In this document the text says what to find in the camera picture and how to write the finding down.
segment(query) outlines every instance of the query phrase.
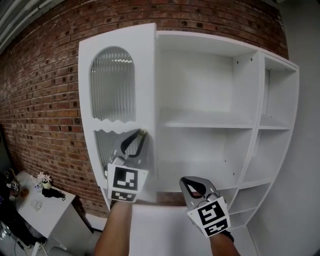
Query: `desk leg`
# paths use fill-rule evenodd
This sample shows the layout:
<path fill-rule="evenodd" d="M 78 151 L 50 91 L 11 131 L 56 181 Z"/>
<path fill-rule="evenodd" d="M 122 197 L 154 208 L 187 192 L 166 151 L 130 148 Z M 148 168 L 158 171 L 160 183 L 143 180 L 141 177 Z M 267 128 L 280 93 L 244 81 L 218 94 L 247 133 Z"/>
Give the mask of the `desk leg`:
<path fill-rule="evenodd" d="M 70 204 L 54 227 L 51 236 L 68 252 L 80 256 L 85 254 L 92 233 Z"/>

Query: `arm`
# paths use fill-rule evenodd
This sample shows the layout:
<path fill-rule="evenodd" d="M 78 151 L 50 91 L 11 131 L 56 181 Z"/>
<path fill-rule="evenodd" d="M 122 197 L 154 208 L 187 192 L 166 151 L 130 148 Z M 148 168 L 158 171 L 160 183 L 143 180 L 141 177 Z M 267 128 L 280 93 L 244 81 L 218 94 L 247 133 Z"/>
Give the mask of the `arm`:
<path fill-rule="evenodd" d="M 111 209 L 104 230 L 95 245 L 95 256 L 128 256 L 132 203 L 118 201 Z"/>
<path fill-rule="evenodd" d="M 232 240 L 224 234 L 215 234 L 210 237 L 213 256 L 240 256 Z"/>

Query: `red brick wall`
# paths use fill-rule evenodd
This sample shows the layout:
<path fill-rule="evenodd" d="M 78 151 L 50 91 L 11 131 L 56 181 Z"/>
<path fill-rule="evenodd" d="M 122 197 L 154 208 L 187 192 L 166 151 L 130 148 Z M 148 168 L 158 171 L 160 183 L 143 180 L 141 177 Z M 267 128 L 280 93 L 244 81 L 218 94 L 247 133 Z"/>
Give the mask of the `red brick wall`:
<path fill-rule="evenodd" d="M 259 0 L 66 0 L 29 25 L 0 56 L 0 123 L 10 154 L 19 170 L 46 171 L 97 216 L 107 208 L 83 134 L 79 41 L 145 23 L 229 37 L 288 57 L 279 12 Z"/>

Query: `white cabinet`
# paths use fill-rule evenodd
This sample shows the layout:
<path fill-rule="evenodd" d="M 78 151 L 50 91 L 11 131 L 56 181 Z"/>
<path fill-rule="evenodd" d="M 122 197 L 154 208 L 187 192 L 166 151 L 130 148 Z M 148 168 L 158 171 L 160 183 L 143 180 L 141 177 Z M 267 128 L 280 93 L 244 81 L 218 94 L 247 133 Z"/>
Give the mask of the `white cabinet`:
<path fill-rule="evenodd" d="M 180 192 L 181 177 L 202 177 L 224 195 L 233 227 L 249 221 L 289 146 L 295 64 L 233 39 L 145 24 L 80 42 L 78 70 L 85 140 L 108 205 L 113 144 L 143 128 L 155 191 Z"/>

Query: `white desk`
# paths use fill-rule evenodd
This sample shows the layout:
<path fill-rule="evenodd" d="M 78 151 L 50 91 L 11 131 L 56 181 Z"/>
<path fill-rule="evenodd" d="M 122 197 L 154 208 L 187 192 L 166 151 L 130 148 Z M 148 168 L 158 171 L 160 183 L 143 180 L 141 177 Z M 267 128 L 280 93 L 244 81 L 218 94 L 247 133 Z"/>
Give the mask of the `white desk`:
<path fill-rule="evenodd" d="M 65 194 L 65 200 L 56 197 L 48 198 L 35 190 L 30 174 L 22 171 L 17 175 L 17 179 L 22 188 L 29 190 L 26 198 L 16 199 L 18 213 L 44 237 L 54 238 L 65 249 L 77 256 L 83 255 L 92 233 L 71 204 L 76 196 L 52 187 Z M 39 211 L 31 206 L 34 200 L 42 203 Z"/>

